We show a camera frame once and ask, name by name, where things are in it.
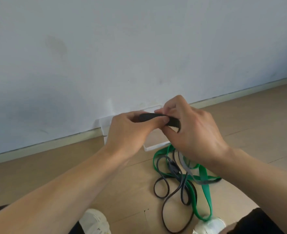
wooden floor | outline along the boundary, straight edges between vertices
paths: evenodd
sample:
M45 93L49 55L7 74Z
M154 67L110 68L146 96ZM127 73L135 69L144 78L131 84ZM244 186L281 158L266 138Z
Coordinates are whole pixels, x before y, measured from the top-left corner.
M287 170L287 85L251 94L206 108L214 116L225 140L250 155ZM98 137L0 164L0 205L9 204L47 183L86 158L103 145ZM139 151L92 204L102 211L113 234L166 233L161 224L162 200L153 194L159 175L153 170L155 151ZM177 186L170 182L171 189ZM198 209L208 213L202 189ZM210 185L214 215L227 224L239 220L257 205L227 181ZM158 192L164 193L160 183ZM179 195L165 206L165 220L179 230L191 213ZM185 233L192 233L194 218Z

green resistance band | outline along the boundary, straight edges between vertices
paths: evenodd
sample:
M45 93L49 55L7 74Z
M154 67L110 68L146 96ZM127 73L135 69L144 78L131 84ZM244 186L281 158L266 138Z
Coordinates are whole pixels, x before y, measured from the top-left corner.
M158 173L162 174L165 177L173 177L173 178L175 178L172 173L164 173L164 172L161 172L160 170L158 170L157 167L156 167L155 161L161 155L168 156L168 154L173 152L174 150L175 150L175 148L172 145L169 145L168 147L165 147L163 149L158 150L153 156L153 167L154 167L154 169ZM218 182L218 181L221 180L221 178L220 177L209 176L207 174L206 168L203 167L200 164L197 164L196 166L194 166L194 167L192 167L190 169L199 169L199 174L200 174L200 176L195 176L195 175L188 174L187 175L187 180L185 182L185 184L188 187L188 190L190 191L190 194L191 194L190 196L191 196L191 205L192 205L193 213L196 215L196 217L198 219L203 220L203 221L208 221L208 220L210 220L210 218L211 218L211 216L213 214L212 200L211 200L211 197L210 197L210 187L209 187L208 184L202 184L201 185L202 189L203 189L204 196L205 196L205 198L207 200L207 203L208 203L208 206L210 208L210 215L208 217L202 217L202 216L200 216L198 210L196 209L196 202L197 202L196 194L194 193L194 190L193 190L192 186L190 185L190 182L193 181L194 179L197 180L197 181L201 181L201 182L205 182L205 181Z

hand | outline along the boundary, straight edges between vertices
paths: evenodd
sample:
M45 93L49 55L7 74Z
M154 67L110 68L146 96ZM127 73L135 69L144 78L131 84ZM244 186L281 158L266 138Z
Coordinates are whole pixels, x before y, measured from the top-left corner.
M167 116L138 122L138 116L142 113L146 112L134 111L113 117L106 147L129 158L138 152L151 131L169 122Z
M166 102L155 113L180 120L181 129L178 133L168 126L164 126L162 131L172 145L192 161L209 166L213 159L227 153L230 148L223 140L212 115L191 107L181 95Z

bare arm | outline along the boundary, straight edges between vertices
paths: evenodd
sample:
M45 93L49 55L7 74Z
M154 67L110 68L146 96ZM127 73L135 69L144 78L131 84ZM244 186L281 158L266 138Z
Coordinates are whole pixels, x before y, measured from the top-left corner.
M190 107L181 95L156 112L180 119L179 133L162 129L174 147L242 190L287 234L287 172L230 148L212 115Z
M0 211L0 233L68 233L92 200L168 117L134 123L141 112L113 118L107 144L94 156Z

pant leg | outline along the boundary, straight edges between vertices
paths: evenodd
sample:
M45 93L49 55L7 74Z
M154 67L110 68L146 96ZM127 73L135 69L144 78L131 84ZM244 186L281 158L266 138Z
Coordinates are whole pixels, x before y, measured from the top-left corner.
M3 208L7 207L8 205L3 205L0 206L0 210L2 210ZM79 222L77 222L74 227L71 229L71 231L69 232L69 234L85 234L83 231L82 226L80 225Z
M261 208L253 209L228 234L284 234Z

